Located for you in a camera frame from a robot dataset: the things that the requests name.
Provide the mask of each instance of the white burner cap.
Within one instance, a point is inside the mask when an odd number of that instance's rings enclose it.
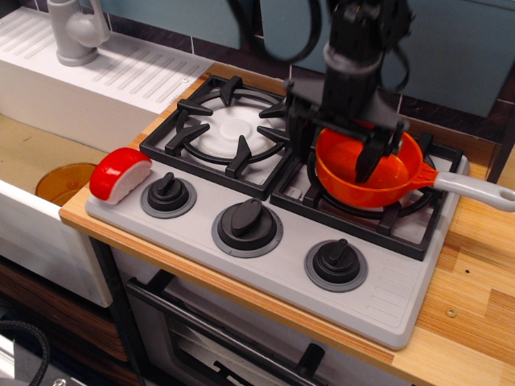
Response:
[[[238,142],[243,135],[245,138],[252,133],[252,126],[242,119],[228,119],[220,125],[220,135],[228,142]]]
[[[215,110],[208,123],[210,129],[192,142],[198,150],[222,158],[234,158],[238,140],[245,137],[252,155],[263,153],[275,145],[270,139],[258,133],[258,126],[273,127],[269,120],[259,117],[260,109],[249,106],[230,106]]]

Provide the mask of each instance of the cable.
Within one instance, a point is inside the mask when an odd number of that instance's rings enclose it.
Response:
[[[39,386],[43,380],[45,372],[47,372],[48,363],[50,362],[50,346],[48,345],[47,337],[43,334],[43,332],[41,332],[40,329],[25,322],[0,321],[0,331],[1,330],[25,331],[38,339],[39,344],[43,348],[43,357],[41,359],[39,370],[36,372],[34,378],[29,383],[29,386]]]
[[[292,64],[306,58],[313,49],[320,38],[320,32],[322,31],[322,10],[318,0],[308,0],[311,15],[311,29],[309,39],[307,40],[306,46],[296,55],[290,58],[280,58],[264,47],[264,43],[254,36],[252,32],[251,23],[245,15],[243,8],[238,0],[227,0],[234,17],[237,20],[238,26],[240,27],[241,34],[245,40],[249,43],[249,47],[255,54],[259,55],[264,60],[274,64]]]
[[[408,60],[408,56],[406,53],[396,44],[392,48],[393,53],[398,57],[401,62],[401,65],[404,67],[405,75],[404,78],[399,82],[399,84],[393,86],[392,88],[386,88],[383,84],[383,78],[381,72],[378,73],[379,77],[379,86],[386,92],[400,92],[404,89],[404,87],[408,84],[408,80],[410,79],[410,61]]]

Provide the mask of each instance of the tile wall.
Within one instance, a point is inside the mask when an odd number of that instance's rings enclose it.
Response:
[[[47,0],[19,1],[22,6],[47,11]],[[201,55],[274,78],[286,79],[290,76],[316,78],[323,76],[321,73],[296,66],[269,64],[260,60],[245,46],[237,50],[118,16],[107,15],[107,17],[110,27],[115,32]],[[493,143],[503,144],[504,146],[499,145],[495,154],[496,159],[492,160],[492,172],[489,179],[496,181],[515,142],[515,65],[488,117],[478,117],[398,94],[384,94],[384,97],[400,114],[410,119],[424,121],[432,125],[468,133]]]

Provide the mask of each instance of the burner grate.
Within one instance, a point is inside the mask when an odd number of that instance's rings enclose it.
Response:
[[[457,171],[463,156],[462,150],[434,143],[429,134],[423,134],[418,141],[424,154],[450,161],[449,171]],[[307,173],[310,175],[311,185],[303,197],[292,197],[287,193],[291,181],[303,167],[303,164],[296,160],[272,193],[270,202],[415,260],[424,259],[447,197],[446,192],[426,187],[421,190],[422,195],[406,207],[402,207],[400,203],[394,203],[381,211],[356,208],[341,203],[327,193],[315,176],[314,162],[315,156],[311,154],[307,161]],[[413,215],[428,205],[432,207],[432,213],[420,242],[413,242],[393,234],[399,219]]]
[[[240,135],[237,153],[233,158],[207,154],[192,145],[192,142],[207,133],[210,125],[187,125],[187,120],[193,115],[200,117],[212,115],[213,111],[204,104],[215,99],[220,99],[225,107],[243,99],[257,101],[265,106],[262,113],[267,115],[282,103],[283,97],[247,86],[238,76],[234,76],[230,80],[211,76],[188,99],[181,100],[177,104],[177,110],[142,142],[140,150],[161,163],[241,193],[263,200],[267,199],[274,184],[293,160],[293,152],[290,149],[290,141],[286,132],[259,125],[256,131],[274,143],[269,149],[253,154],[245,136]],[[163,149],[160,148],[159,143],[169,133],[174,133],[174,136]],[[278,158],[276,165],[264,181],[255,183],[245,178],[245,170],[250,165],[270,159],[278,153],[281,153],[281,157]],[[215,168],[215,165],[222,165],[223,170]]]

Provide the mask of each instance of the faucet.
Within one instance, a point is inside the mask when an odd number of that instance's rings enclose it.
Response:
[[[98,55],[97,47],[109,39],[100,0],[90,1],[94,14],[83,14],[79,0],[47,0],[57,59],[65,66],[93,61]]]

